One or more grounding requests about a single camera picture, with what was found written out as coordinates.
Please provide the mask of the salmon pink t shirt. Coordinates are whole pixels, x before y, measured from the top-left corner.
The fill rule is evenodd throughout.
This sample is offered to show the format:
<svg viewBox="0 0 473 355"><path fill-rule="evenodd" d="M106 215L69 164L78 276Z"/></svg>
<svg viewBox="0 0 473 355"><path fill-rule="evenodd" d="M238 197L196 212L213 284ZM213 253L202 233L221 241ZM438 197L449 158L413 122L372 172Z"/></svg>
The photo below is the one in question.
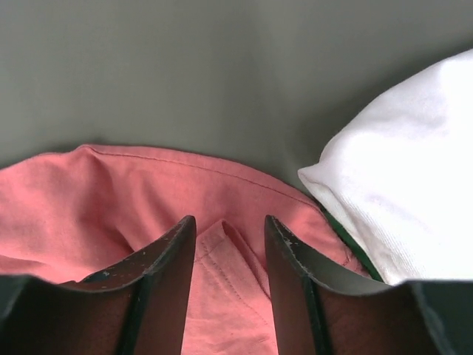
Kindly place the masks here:
<svg viewBox="0 0 473 355"><path fill-rule="evenodd" d="M197 221L184 354L275 354L264 224L358 274L365 269L316 204L270 175L168 149L81 146L1 171L1 272L81 280Z"/></svg>

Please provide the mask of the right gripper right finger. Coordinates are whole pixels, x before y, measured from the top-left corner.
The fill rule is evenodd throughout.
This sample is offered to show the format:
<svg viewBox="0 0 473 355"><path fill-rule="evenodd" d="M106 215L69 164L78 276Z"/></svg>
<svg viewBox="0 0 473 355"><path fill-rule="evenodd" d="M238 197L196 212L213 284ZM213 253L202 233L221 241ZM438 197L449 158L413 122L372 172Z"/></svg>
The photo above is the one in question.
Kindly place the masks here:
<svg viewBox="0 0 473 355"><path fill-rule="evenodd" d="M265 219L280 354L472 355L472 283L363 277Z"/></svg>

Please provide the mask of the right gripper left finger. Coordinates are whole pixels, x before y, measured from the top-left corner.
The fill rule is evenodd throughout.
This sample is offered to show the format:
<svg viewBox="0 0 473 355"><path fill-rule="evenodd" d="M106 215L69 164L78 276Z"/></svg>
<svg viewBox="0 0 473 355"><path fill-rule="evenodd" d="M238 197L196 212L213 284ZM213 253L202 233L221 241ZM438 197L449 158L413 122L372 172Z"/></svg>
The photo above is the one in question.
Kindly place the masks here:
<svg viewBox="0 0 473 355"><path fill-rule="evenodd" d="M80 282L1 277L3 354L179 354L196 221Z"/></svg>

